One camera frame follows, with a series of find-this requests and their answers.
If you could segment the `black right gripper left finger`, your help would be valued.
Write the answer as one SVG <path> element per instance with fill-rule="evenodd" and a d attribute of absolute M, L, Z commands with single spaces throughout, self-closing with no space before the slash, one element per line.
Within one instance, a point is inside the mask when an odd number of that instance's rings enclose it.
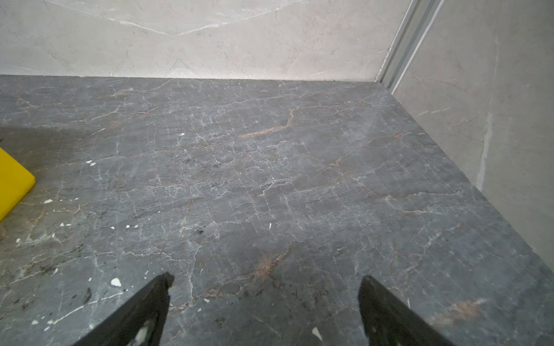
<path fill-rule="evenodd" d="M 156 276 L 124 305 L 76 345 L 158 345 L 170 307 L 169 289 L 175 277 L 168 272 Z"/>

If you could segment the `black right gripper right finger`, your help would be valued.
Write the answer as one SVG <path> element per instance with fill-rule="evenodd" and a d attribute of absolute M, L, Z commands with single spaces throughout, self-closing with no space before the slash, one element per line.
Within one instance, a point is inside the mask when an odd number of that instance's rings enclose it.
<path fill-rule="evenodd" d="M 370 345 L 452 344 L 370 275 L 362 279 L 358 301 Z"/>

